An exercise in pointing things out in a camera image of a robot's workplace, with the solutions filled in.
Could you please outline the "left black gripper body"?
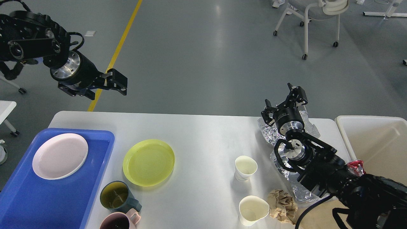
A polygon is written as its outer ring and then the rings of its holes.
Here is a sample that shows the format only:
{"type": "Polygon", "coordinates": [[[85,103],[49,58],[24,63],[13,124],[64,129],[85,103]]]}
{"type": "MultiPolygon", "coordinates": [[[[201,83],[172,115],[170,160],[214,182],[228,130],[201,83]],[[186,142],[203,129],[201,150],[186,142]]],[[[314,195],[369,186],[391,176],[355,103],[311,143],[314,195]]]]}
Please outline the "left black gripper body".
{"type": "Polygon", "coordinates": [[[69,51],[67,62],[60,68],[51,68],[51,77],[73,90],[95,89],[96,78],[103,74],[79,51],[69,51]]]}

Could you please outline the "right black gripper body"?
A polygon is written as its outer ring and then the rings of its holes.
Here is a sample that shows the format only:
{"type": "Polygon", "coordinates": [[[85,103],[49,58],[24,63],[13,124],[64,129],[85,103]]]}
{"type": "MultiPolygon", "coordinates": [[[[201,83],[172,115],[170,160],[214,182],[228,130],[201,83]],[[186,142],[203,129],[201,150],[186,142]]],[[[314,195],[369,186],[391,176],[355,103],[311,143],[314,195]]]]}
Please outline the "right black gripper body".
{"type": "Polygon", "coordinates": [[[303,130],[305,127],[298,108],[278,109],[278,111],[273,114],[273,119],[279,134],[286,134],[293,129],[303,130]]]}

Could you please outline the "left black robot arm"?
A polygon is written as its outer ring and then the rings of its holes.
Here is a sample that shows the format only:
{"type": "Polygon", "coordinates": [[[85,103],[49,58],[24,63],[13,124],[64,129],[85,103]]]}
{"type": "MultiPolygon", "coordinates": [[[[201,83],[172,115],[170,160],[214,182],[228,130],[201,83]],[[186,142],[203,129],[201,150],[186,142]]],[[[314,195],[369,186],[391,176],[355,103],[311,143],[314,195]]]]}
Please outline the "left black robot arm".
{"type": "Polygon", "coordinates": [[[58,88],[71,97],[95,100],[95,89],[127,95],[128,79],[123,74],[113,68],[100,72],[79,51],[85,41],[81,33],[68,32],[48,15],[33,13],[26,3],[19,3],[24,10],[0,17],[1,80],[25,94],[12,81],[25,65],[43,63],[58,88]]]}

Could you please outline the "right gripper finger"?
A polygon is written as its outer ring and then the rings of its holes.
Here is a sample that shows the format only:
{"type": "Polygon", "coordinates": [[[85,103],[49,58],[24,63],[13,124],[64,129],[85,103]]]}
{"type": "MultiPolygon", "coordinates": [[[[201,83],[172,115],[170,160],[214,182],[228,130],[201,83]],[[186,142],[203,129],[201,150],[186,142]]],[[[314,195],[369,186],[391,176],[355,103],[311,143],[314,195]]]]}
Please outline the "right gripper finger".
{"type": "Polygon", "coordinates": [[[277,107],[273,107],[269,100],[265,100],[265,108],[261,112],[261,116],[268,126],[273,126],[275,124],[275,120],[273,118],[274,113],[278,111],[277,107]]]}
{"type": "Polygon", "coordinates": [[[305,90],[302,87],[295,87],[291,83],[287,84],[290,92],[284,101],[285,108],[297,108],[308,104],[305,90]]]}

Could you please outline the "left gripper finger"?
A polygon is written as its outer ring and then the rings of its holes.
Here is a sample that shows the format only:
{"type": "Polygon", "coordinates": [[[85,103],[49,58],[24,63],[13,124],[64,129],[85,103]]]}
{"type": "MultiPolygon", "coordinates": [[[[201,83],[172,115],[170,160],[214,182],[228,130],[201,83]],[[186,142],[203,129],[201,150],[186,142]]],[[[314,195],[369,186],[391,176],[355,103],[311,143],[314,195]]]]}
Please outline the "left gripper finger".
{"type": "Polygon", "coordinates": [[[64,91],[66,94],[68,94],[71,97],[75,96],[80,96],[80,97],[87,97],[90,100],[95,100],[95,92],[92,90],[89,90],[87,88],[82,89],[82,90],[73,90],[68,88],[67,86],[63,84],[58,84],[58,88],[62,91],[64,91]]]}
{"type": "Polygon", "coordinates": [[[128,78],[118,70],[111,68],[96,78],[95,87],[103,90],[116,90],[126,96],[128,94],[128,78]]]}

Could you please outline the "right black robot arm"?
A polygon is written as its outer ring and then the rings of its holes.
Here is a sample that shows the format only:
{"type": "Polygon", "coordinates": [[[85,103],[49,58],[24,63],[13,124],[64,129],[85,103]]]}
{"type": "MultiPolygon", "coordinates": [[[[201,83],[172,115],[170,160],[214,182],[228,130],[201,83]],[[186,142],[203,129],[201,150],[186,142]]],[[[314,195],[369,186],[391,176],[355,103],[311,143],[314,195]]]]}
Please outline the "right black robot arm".
{"type": "Polygon", "coordinates": [[[275,125],[279,134],[274,155],[286,171],[298,173],[297,181],[321,198],[298,218],[295,228],[305,215],[324,202],[337,197],[346,208],[334,208],[332,215],[339,228],[346,225],[340,214],[347,215],[353,229],[405,229],[407,226],[406,186],[372,174],[356,175],[345,161],[336,155],[331,145],[308,134],[298,107],[308,100],[302,87],[288,83],[290,93],[276,107],[265,100],[261,112],[268,126],[275,125]]]}

